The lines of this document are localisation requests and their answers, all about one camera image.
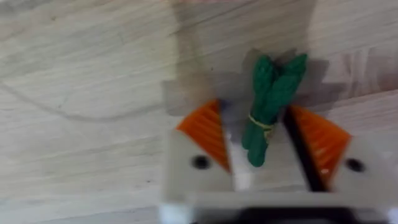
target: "wood grain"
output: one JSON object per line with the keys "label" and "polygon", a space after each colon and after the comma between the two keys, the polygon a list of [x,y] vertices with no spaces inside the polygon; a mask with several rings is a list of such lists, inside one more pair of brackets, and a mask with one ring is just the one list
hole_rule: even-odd
{"label": "wood grain", "polygon": [[[157,223],[163,133],[215,96],[239,129],[253,49],[308,52],[296,102],[348,131],[398,128],[396,0],[1,0],[0,48],[7,223]],[[258,170],[234,142],[239,189],[303,190],[283,137]]]}

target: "asparagus bundle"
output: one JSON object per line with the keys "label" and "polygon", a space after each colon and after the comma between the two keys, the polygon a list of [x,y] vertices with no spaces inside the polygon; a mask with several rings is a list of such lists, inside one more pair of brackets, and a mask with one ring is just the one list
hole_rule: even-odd
{"label": "asparagus bundle", "polygon": [[254,103],[242,138],[249,162],[263,165],[269,138],[279,111],[292,100],[306,71],[307,55],[277,66],[268,56],[259,58],[253,71]]}

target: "white plastic part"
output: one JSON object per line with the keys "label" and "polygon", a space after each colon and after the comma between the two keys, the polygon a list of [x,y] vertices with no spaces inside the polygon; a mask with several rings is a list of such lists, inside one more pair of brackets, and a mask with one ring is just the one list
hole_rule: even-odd
{"label": "white plastic part", "polygon": [[[344,192],[356,197],[356,200],[365,200],[372,208],[383,214],[389,214],[398,209],[398,181],[393,164],[385,160],[382,153],[398,151],[395,138],[378,141],[372,136],[352,138],[345,150],[340,165],[333,177],[332,186],[337,192]],[[364,166],[362,172],[350,169],[346,162],[356,159]]]}
{"label": "white plastic part", "polygon": [[[232,191],[232,176],[179,130],[169,132],[166,146],[160,219],[164,224],[187,224],[192,219],[192,211],[186,196],[194,192]],[[206,156],[209,168],[193,167],[192,159],[196,156]]]}

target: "ridged orange pad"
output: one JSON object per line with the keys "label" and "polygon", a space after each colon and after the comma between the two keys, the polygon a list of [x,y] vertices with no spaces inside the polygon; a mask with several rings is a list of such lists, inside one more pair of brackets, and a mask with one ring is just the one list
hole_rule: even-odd
{"label": "ridged orange pad", "polygon": [[195,110],[177,129],[189,135],[221,167],[230,172],[218,100],[210,101]]}
{"label": "ridged orange pad", "polygon": [[329,186],[351,135],[332,122],[299,106],[290,107],[323,183]]}

